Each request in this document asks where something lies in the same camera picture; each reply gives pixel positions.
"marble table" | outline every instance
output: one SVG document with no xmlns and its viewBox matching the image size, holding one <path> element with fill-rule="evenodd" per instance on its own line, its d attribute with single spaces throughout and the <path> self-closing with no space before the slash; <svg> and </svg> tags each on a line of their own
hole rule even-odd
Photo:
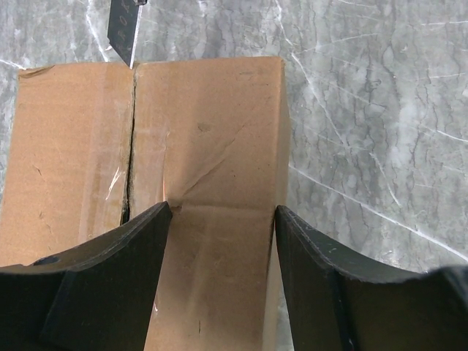
<svg viewBox="0 0 468 351">
<path fill-rule="evenodd" d="M 117 61 L 110 0 L 0 0 L 0 189 L 17 70 Z M 467 263 L 468 6 L 453 0 L 149 0 L 137 61 L 280 55 L 288 205 L 376 260 Z M 284 301 L 278 350 L 292 350 Z"/>
</svg>

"black plastic part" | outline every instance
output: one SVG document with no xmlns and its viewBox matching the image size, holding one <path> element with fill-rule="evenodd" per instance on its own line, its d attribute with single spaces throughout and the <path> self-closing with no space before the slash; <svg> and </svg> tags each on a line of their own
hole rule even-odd
<svg viewBox="0 0 468 351">
<path fill-rule="evenodd" d="M 132 68 L 140 6 L 147 0 L 111 0 L 107 38 L 122 60 Z"/>
<path fill-rule="evenodd" d="M 167 203 L 30 266 L 0 268 L 0 350 L 143 350 Z"/>
<path fill-rule="evenodd" d="M 295 351 L 468 350 L 468 267 L 390 267 L 284 206 L 276 239 Z"/>
</svg>

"gray marble countertop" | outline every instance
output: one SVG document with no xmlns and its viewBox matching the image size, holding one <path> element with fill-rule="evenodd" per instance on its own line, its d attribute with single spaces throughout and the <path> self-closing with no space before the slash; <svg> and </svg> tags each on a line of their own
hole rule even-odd
<svg viewBox="0 0 468 351">
<path fill-rule="evenodd" d="M 0 189 L 20 68 L 118 61 L 110 0 L 0 0 Z M 280 55 L 288 205 L 376 260 L 468 261 L 465 1 L 149 0 L 137 61 Z M 278 350 L 291 350 L 280 306 Z"/>
</svg>

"white marble vein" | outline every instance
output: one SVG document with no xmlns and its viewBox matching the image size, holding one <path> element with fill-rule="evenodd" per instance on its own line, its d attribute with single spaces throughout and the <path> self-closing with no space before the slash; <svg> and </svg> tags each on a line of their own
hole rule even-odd
<svg viewBox="0 0 468 351">
<path fill-rule="evenodd" d="M 0 188 L 17 69 L 118 60 L 106 39 L 109 0 L 4 3 Z M 261 55 L 287 62 L 289 206 L 391 265 L 466 263 L 464 1 L 149 0 L 143 10 L 137 61 Z M 291 350 L 287 329 L 279 350 Z"/>
</svg>

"cardboard box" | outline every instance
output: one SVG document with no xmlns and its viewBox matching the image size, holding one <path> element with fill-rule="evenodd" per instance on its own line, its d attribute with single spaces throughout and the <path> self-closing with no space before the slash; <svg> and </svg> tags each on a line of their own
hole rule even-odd
<svg viewBox="0 0 468 351">
<path fill-rule="evenodd" d="M 85 91 L 75 78 L 81 82 L 78 76 L 87 69 L 93 71 L 88 77 L 92 84 Z M 28 83 L 20 79 L 16 119 L 19 116 L 22 122 L 15 120 L 7 170 L 0 222 L 1 264 L 26 258 L 31 258 L 26 262 L 30 263 L 58 251 L 58 246 L 52 246 L 45 252 L 52 241 L 64 248 L 74 246 L 83 225 L 91 235 L 95 223 L 105 223 L 106 228 L 99 227 L 103 231 L 115 227 L 126 195 L 131 216 L 168 200 L 174 217 L 146 350 L 274 350 L 280 275 L 276 247 L 271 248 L 273 215 L 276 205 L 286 198 L 290 139 L 282 60 L 141 64 L 134 77 L 129 72 L 119 64 L 74 64 L 54 67 Z M 51 93 L 35 91 L 46 86 Z M 75 98 L 62 99 L 64 89 L 75 91 Z M 38 106 L 30 103 L 37 100 L 46 106 L 70 107 L 38 112 Z M 127 116 L 133 105 L 129 160 L 132 119 Z M 88 118 L 88 122 L 97 118 L 102 123 L 81 131 L 65 118 L 64 110 L 70 116 Z M 118 116 L 125 116 L 124 121 L 115 123 Z M 30 127 L 29 119 L 37 127 Z M 44 120 L 54 121 L 55 129 L 49 130 Z M 36 136 L 34 145 L 28 146 L 37 128 L 45 133 L 42 143 Z M 116 132 L 122 128 L 125 132 Z M 101 130 L 104 135 L 112 130 L 121 138 L 117 142 L 117 138 L 99 139 L 102 144 L 97 148 L 86 143 L 93 132 L 100 135 Z M 49 139 L 55 140 L 60 153 L 55 144 L 44 143 Z M 100 155 L 100 148 L 106 150 L 108 159 L 121 161 L 107 165 L 103 157 L 91 159 L 79 152 L 93 150 Z M 40 186 L 41 175 L 29 169 L 29 160 L 23 160 L 24 152 L 33 149 L 41 159 L 40 166 L 34 164 L 41 173 L 47 169 L 51 177 L 54 170 L 53 185 L 64 182 L 54 186 L 52 193 L 50 187 Z M 77 169 L 79 181 L 71 176 Z M 126 194 L 120 182 L 128 170 Z M 21 173 L 28 178 L 16 180 Z M 90 176 L 93 181 L 87 183 Z M 16 185 L 29 179 L 36 185 L 28 189 Z M 112 221 L 103 222 L 99 206 L 109 206 L 103 200 L 109 193 L 116 195 L 115 203 L 121 206 L 111 206 Z M 31 240 L 31 233 L 42 224 L 39 215 L 50 194 L 54 202 L 48 207 L 48 221 L 61 226 L 55 228 L 48 222 L 48 231 L 49 226 L 43 224 L 41 235 Z M 27 212 L 37 218 L 31 215 L 26 223 L 15 224 Z"/>
</svg>

